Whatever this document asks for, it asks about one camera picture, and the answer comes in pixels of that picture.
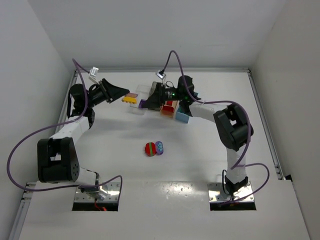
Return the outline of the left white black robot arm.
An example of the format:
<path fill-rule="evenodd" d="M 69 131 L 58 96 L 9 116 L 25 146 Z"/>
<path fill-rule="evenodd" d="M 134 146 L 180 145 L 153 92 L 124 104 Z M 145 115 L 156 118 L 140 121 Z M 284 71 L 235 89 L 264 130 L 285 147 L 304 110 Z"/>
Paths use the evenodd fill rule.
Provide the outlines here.
<path fill-rule="evenodd" d="M 112 103 L 129 90 L 115 86 L 106 79 L 93 84 L 89 89 L 77 83 L 68 92 L 67 119 L 57 133 L 37 143 L 37 173 L 42 183 L 67 183 L 82 189 L 95 189 L 99 174 L 80 167 L 76 143 L 95 121 L 94 107 L 100 103 Z"/>

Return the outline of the red sloped lego brick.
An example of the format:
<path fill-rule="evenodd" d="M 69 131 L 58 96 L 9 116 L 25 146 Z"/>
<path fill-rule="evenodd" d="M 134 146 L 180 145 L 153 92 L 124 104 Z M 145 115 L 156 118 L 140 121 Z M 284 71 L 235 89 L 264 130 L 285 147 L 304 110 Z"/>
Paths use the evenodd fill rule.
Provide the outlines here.
<path fill-rule="evenodd" d="M 172 106 L 164 105 L 164 106 L 162 107 L 162 112 L 163 112 L 163 113 L 166 113 L 166 114 L 173 114 L 173 113 L 174 113 L 174 111 L 175 111 L 175 108 L 174 108 L 174 107 L 172 107 Z"/>

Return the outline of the purple striped oval lego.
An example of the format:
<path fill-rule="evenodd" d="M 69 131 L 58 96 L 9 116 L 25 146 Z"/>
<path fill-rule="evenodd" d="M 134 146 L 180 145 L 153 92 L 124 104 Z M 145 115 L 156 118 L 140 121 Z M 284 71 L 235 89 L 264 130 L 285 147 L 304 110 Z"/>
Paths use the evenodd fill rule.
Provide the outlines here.
<path fill-rule="evenodd" d="M 125 96 L 130 97 L 130 98 L 137 98 L 138 94 L 130 92 L 130 93 L 126 94 Z"/>

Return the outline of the yellow curved lego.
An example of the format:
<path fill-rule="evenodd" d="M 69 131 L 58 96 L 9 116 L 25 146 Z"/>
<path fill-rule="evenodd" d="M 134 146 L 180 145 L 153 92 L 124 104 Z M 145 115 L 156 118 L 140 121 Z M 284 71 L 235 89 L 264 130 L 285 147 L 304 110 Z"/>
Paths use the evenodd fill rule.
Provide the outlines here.
<path fill-rule="evenodd" d="M 129 103 L 135 105 L 137 103 L 137 99 L 135 97 L 125 96 L 121 100 L 124 103 Z"/>

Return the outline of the red base lego brick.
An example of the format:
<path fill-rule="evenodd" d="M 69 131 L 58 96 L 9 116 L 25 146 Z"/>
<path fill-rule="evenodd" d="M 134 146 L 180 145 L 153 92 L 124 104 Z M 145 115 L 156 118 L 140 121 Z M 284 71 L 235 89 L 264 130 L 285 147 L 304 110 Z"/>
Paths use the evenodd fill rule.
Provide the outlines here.
<path fill-rule="evenodd" d="M 176 101 L 166 101 L 166 105 L 168 106 L 175 106 L 177 104 Z"/>

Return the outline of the red round striped lego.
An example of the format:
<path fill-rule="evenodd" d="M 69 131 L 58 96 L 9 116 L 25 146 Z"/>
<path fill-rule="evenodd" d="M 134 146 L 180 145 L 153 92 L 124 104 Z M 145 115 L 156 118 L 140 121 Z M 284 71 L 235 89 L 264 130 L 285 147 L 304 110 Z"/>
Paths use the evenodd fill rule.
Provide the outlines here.
<path fill-rule="evenodd" d="M 156 145 L 154 142 L 148 142 L 145 144 L 145 154 L 148 156 L 148 157 L 153 157 L 157 154 L 157 151 L 156 151 Z"/>

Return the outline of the purple flower print lego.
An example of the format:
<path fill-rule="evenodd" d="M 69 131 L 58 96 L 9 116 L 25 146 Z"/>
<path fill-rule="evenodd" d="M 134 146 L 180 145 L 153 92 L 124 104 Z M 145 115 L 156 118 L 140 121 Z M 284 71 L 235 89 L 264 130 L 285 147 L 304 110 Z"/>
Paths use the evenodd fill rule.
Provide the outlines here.
<path fill-rule="evenodd" d="M 164 153 L 164 145 L 161 141 L 155 143 L 155 150 L 157 155 L 162 155 Z"/>

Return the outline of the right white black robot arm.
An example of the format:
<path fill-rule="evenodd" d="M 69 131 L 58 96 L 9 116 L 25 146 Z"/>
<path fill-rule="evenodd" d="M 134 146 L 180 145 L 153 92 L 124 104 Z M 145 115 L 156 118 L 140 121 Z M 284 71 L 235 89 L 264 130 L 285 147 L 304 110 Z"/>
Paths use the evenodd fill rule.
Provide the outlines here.
<path fill-rule="evenodd" d="M 193 79 L 188 75 L 182 75 L 178 79 L 176 88 L 165 87 L 161 82 L 157 82 L 153 93 L 141 107 L 160 108 L 168 101 L 178 101 L 180 110 L 185 115 L 213 122 L 219 139 L 227 150 L 227 170 L 223 189 L 233 196 L 249 181 L 245 170 L 246 150 L 248 139 L 254 133 L 253 127 L 248 121 L 248 115 L 237 103 L 201 103 L 194 89 Z"/>

